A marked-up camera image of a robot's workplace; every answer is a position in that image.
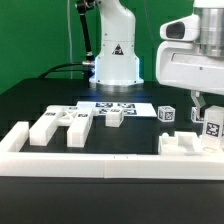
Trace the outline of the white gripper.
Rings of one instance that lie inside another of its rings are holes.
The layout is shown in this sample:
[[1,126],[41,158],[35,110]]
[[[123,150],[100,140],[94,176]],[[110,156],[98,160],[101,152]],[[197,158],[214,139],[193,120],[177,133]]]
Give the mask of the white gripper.
[[163,24],[160,37],[158,82],[192,90],[197,117],[204,118],[201,92],[224,95],[224,0],[194,0],[192,14]]

